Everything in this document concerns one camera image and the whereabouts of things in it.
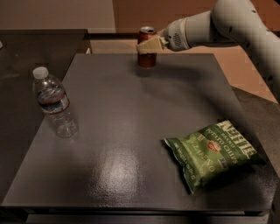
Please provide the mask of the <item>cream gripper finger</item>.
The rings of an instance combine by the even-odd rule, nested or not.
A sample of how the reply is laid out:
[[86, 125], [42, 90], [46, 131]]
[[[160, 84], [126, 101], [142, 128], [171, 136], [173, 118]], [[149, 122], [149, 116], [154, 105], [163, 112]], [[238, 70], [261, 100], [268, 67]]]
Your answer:
[[167, 44], [168, 42], [163, 37], [155, 35], [138, 44], [136, 50], [139, 54], [161, 53]]

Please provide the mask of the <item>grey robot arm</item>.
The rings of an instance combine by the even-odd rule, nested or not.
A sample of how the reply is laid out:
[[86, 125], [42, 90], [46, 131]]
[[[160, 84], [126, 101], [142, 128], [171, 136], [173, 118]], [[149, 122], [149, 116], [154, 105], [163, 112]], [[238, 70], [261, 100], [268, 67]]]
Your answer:
[[280, 38], [266, 27], [250, 0], [217, 0], [207, 12], [171, 22], [136, 50], [140, 54], [165, 48], [180, 52], [196, 46], [240, 46], [280, 100]]

